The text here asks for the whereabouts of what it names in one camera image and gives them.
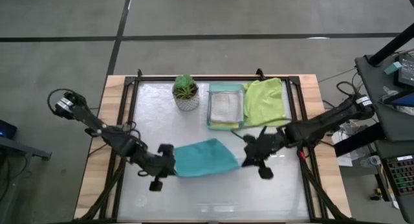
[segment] plant pot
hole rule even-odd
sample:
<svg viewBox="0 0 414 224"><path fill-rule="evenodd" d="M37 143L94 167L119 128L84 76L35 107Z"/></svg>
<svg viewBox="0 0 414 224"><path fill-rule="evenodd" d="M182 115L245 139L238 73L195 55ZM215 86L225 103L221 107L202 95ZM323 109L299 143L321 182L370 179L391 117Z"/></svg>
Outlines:
<svg viewBox="0 0 414 224"><path fill-rule="evenodd" d="M199 90L197 89L196 94L191 99L181 99L174 96L174 100L179 109L183 111L194 110L200 103Z"/></svg>

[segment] potted plant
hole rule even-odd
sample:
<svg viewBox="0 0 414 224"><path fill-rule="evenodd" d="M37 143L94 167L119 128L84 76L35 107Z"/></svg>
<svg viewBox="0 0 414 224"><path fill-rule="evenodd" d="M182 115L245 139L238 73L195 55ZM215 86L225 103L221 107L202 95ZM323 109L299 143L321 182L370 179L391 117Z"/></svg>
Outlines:
<svg viewBox="0 0 414 224"><path fill-rule="evenodd" d="M183 111L194 110L200 102L199 87L188 74L176 77L173 96L177 107Z"/></svg>

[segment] green cloth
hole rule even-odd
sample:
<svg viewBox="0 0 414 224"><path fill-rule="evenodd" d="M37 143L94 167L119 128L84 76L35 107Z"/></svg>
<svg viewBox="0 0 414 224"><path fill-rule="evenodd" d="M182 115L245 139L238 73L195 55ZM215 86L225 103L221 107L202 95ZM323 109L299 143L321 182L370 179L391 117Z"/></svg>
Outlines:
<svg viewBox="0 0 414 224"><path fill-rule="evenodd" d="M256 126L264 122L285 117L282 100L282 81L272 78L245 84L245 125ZM286 120L274 121L267 126L279 126Z"/></svg>

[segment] computer equipment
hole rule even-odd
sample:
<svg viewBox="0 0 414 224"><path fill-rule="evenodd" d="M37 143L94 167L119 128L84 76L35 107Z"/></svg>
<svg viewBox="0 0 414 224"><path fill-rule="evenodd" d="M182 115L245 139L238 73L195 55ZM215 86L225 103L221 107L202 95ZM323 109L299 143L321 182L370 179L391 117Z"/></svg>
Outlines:
<svg viewBox="0 0 414 224"><path fill-rule="evenodd" d="M394 72L394 85L407 88L414 87L414 59L410 55L398 57L401 68Z"/></svg>
<svg viewBox="0 0 414 224"><path fill-rule="evenodd" d="M393 190L399 195L414 194L414 155L386 159Z"/></svg>
<svg viewBox="0 0 414 224"><path fill-rule="evenodd" d="M396 95L386 98L383 103L393 106L414 107L414 89L399 92Z"/></svg>
<svg viewBox="0 0 414 224"><path fill-rule="evenodd" d="M0 137L5 137L7 139L13 140L16 131L17 127L3 120L0 120Z"/></svg>

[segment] concrete floor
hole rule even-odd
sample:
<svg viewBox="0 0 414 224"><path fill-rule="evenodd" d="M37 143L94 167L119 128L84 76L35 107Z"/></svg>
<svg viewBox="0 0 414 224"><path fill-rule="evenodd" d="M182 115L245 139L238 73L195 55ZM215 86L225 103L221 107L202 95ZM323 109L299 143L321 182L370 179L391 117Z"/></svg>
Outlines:
<svg viewBox="0 0 414 224"><path fill-rule="evenodd" d="M125 0L0 0L0 38L115 36ZM125 36L179 34L310 34L400 32L414 22L408 0L132 0ZM319 80L354 66L391 38L128 41L114 74L312 73ZM405 48L413 48L414 42ZM26 173L13 223L72 219L90 138L84 126L53 116L48 93L59 87L98 107L113 42L0 43L0 119L17 140L53 151ZM348 72L320 83L333 104ZM390 203L369 201L373 176L344 177L353 217L405 223Z"/></svg>

